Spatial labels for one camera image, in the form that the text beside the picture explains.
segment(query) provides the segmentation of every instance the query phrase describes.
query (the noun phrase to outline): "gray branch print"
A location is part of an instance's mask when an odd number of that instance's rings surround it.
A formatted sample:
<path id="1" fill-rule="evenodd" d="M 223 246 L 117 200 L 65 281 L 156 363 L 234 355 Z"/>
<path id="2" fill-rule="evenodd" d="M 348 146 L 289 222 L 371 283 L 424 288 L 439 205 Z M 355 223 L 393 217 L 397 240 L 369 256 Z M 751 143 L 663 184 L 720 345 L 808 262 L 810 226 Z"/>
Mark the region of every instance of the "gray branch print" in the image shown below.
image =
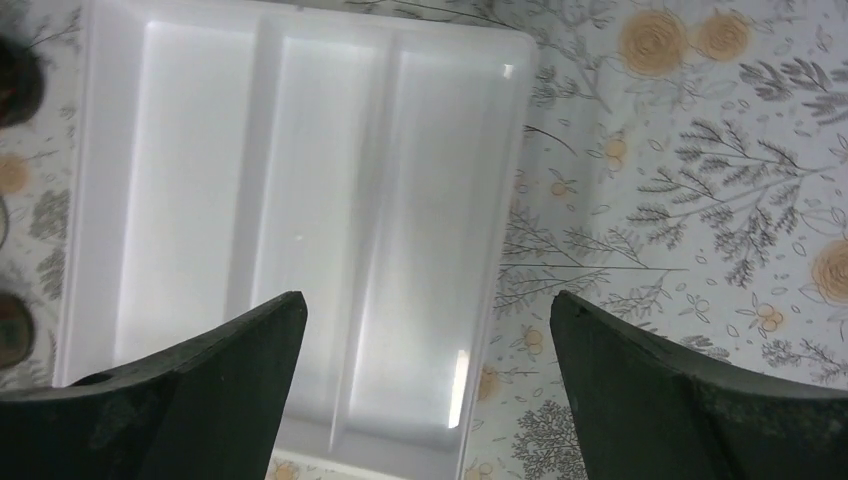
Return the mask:
<path id="1" fill-rule="evenodd" d="M 627 219 L 649 229 L 649 243 L 672 250 L 683 241 L 687 222 L 699 217 L 713 230 L 715 251 L 733 264 L 727 283 L 747 287 L 780 237 L 798 225 L 795 205 L 805 179 L 835 166 L 804 167 L 795 152 L 766 139 L 754 147 L 728 120 L 719 126 L 695 119 L 691 126 L 680 133 L 682 145 L 675 150 L 680 167 L 659 167 L 637 188 L 663 202 L 644 202 Z"/>
<path id="2" fill-rule="evenodd" d="M 848 379 L 848 361 L 837 359 L 835 353 L 824 345 L 801 339 L 800 351 L 787 340 L 772 340 L 762 346 L 763 358 L 772 368 L 800 367 L 810 369 L 813 382 L 833 385 Z"/>
<path id="3" fill-rule="evenodd" d="M 545 400 L 538 410 L 519 418 L 518 426 L 522 432 L 515 434 L 512 457 L 524 462 L 525 480 L 548 478 L 549 473 L 587 480 L 570 408 Z"/>
<path id="4" fill-rule="evenodd" d="M 811 110 L 819 125 L 848 120 L 848 90 L 833 90 L 834 84 L 848 83 L 848 60 L 830 74 L 816 62 L 794 58 L 778 67 L 759 60 L 756 65 L 740 64 L 739 79 L 754 87 L 767 102 L 785 102 L 796 93 L 813 97 L 802 105 Z"/>

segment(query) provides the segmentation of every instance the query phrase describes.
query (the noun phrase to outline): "gray leaf print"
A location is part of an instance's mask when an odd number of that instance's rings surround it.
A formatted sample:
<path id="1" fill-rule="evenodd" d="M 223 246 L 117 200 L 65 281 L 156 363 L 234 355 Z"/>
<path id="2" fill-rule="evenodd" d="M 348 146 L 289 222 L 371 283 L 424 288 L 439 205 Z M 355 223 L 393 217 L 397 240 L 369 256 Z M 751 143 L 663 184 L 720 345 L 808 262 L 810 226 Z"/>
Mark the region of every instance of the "gray leaf print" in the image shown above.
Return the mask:
<path id="1" fill-rule="evenodd" d="M 833 0 L 833 6 L 843 22 L 848 20 L 848 0 Z"/>
<path id="2" fill-rule="evenodd" d="M 32 224 L 29 227 L 30 236 L 39 240 L 54 237 L 65 240 L 68 236 L 70 200 L 71 192 L 68 189 L 59 193 L 53 190 L 44 192 L 32 210 Z"/>
<path id="3" fill-rule="evenodd" d="M 53 252 L 36 267 L 41 276 L 41 290 L 50 300 L 62 296 L 62 282 L 65 275 L 65 250 L 57 246 Z"/>

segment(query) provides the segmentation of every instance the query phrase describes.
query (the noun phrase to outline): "leaf print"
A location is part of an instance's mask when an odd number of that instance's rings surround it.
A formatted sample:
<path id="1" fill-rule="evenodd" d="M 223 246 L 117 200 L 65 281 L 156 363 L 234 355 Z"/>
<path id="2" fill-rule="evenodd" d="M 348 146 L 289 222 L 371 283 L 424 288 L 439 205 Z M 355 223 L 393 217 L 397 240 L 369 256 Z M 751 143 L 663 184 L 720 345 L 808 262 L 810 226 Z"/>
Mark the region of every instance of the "leaf print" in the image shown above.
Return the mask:
<path id="1" fill-rule="evenodd" d="M 800 344 L 800 351 L 796 351 L 792 342 L 772 340 L 762 346 L 763 359 L 772 368 L 797 368 L 806 364 L 810 368 L 811 380 L 822 385 L 832 385 L 839 379 L 848 378 L 848 361 L 837 359 L 834 352 L 822 344 L 805 338 Z"/>
<path id="2" fill-rule="evenodd" d="M 833 91 L 834 83 L 848 82 L 848 61 L 828 75 L 816 62 L 794 58 L 780 64 L 780 72 L 762 60 L 758 65 L 740 64 L 739 79 L 754 87 L 757 96 L 768 102 L 783 102 L 795 92 L 813 94 L 801 105 L 811 111 L 819 125 L 833 125 L 848 119 L 848 92 Z"/>
<path id="3" fill-rule="evenodd" d="M 523 462 L 525 480 L 542 480 L 552 473 L 588 479 L 569 407 L 545 400 L 539 409 L 527 410 L 518 427 L 512 457 Z"/>
<path id="4" fill-rule="evenodd" d="M 40 274 L 41 289 L 50 300 L 62 296 L 62 282 L 65 276 L 65 250 L 61 246 L 42 260 L 35 269 Z"/>
<path id="5" fill-rule="evenodd" d="M 822 235 L 839 237 L 848 229 L 845 212 L 837 207 L 807 210 L 800 215 L 804 224 Z"/>
<path id="6" fill-rule="evenodd" d="M 695 119 L 691 126 L 691 131 L 680 133 L 683 145 L 675 150 L 683 165 L 677 171 L 658 167 L 649 183 L 637 187 L 668 203 L 641 203 L 627 219 L 635 227 L 650 229 L 649 243 L 674 249 L 683 240 L 687 221 L 699 217 L 714 231 L 715 251 L 733 265 L 725 280 L 746 287 L 754 272 L 769 262 L 780 236 L 797 227 L 801 184 L 833 167 L 803 167 L 795 152 L 768 139 L 757 140 L 758 154 L 748 134 L 731 121 L 719 125 Z M 724 194 L 729 187 L 743 189 Z"/>
<path id="7" fill-rule="evenodd" d="M 808 283 L 799 288 L 798 291 L 816 303 L 827 304 L 827 300 L 824 298 L 824 295 L 821 294 L 819 287 L 815 283 Z"/>
<path id="8" fill-rule="evenodd" d="M 848 0 L 833 0 L 833 6 L 843 22 L 848 20 Z"/>
<path id="9" fill-rule="evenodd" d="M 827 317 L 829 323 L 839 324 L 839 338 L 845 341 L 845 322 L 848 322 L 848 308 L 840 308 Z"/>
<path id="10" fill-rule="evenodd" d="M 725 348 L 716 347 L 713 345 L 712 340 L 703 335 L 683 337 L 680 339 L 680 344 L 710 358 L 714 358 L 724 363 L 730 363 L 730 352 Z"/>
<path id="11" fill-rule="evenodd" d="M 65 240 L 68 235 L 70 200 L 70 190 L 63 190 L 59 193 L 53 190 L 44 192 L 32 211 L 32 224 L 29 227 L 30 236 L 40 240 L 53 237 Z"/>

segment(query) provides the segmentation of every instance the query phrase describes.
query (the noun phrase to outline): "floral wallpaper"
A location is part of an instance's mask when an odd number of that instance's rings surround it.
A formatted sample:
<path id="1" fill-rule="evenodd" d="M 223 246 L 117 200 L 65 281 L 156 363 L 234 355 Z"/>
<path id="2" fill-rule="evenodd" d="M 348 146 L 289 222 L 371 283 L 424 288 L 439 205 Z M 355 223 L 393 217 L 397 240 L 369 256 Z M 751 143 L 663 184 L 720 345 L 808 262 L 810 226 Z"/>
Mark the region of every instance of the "floral wallpaper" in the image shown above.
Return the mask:
<path id="1" fill-rule="evenodd" d="M 29 123 L 0 129 L 0 290 L 36 322 L 30 358 L 0 371 L 0 389 L 50 383 L 56 356 L 79 103 L 80 2 L 0 0 L 0 35 L 32 48 L 47 92 Z"/>
<path id="2" fill-rule="evenodd" d="M 0 282 L 32 305 L 43 384 L 61 296 L 78 2 L 0 0 L 47 101 L 0 131 Z M 524 128 L 465 480 L 586 478 L 547 326 L 560 290 L 753 371 L 848 389 L 845 0 L 312 0 L 522 30 Z M 273 480 L 341 480 L 272 458 Z"/>

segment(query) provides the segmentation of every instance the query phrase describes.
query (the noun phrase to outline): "patterned surface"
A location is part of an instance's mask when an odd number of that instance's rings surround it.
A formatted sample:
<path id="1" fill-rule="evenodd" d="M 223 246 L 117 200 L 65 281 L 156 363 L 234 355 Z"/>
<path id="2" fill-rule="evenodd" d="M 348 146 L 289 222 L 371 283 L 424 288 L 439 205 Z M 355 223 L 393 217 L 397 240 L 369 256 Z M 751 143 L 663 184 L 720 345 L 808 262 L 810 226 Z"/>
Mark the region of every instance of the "patterned surface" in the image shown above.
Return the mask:
<path id="1" fill-rule="evenodd" d="M 38 43 L 51 75 L 36 120 L 0 132 L 0 286 L 39 320 L 4 387 L 52 368 L 75 3 L 0 0 L 3 31 Z M 585 478 L 545 320 L 561 289 L 734 365 L 848 388 L 848 1 L 312 4 L 519 29 L 540 47 L 465 480 Z M 272 459 L 268 478 L 350 477 Z"/>

